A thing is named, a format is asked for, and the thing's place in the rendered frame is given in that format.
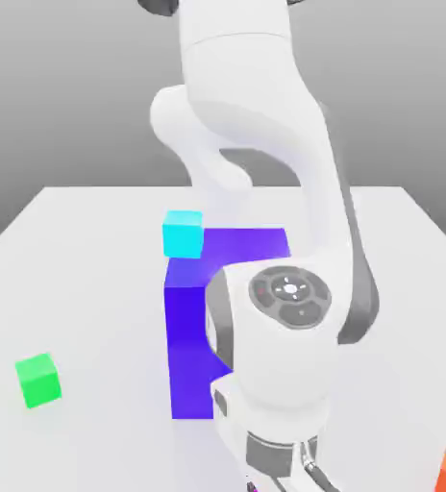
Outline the small cyan cube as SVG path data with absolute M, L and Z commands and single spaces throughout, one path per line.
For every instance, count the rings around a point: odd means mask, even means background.
M 203 213 L 169 210 L 162 223 L 162 240 L 168 258 L 199 258 L 204 243 Z

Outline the small green cube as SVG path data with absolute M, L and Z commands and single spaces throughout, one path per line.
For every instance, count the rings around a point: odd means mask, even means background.
M 53 402 L 62 396 L 59 373 L 49 354 L 20 360 L 15 364 L 15 370 L 27 408 Z

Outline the large purple box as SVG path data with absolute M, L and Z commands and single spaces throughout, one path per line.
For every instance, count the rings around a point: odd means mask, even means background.
M 211 383 L 230 373 L 206 335 L 205 290 L 210 279 L 229 264 L 289 256 L 283 228 L 213 228 L 204 231 L 199 258 L 168 261 L 164 313 L 174 419 L 212 419 Z

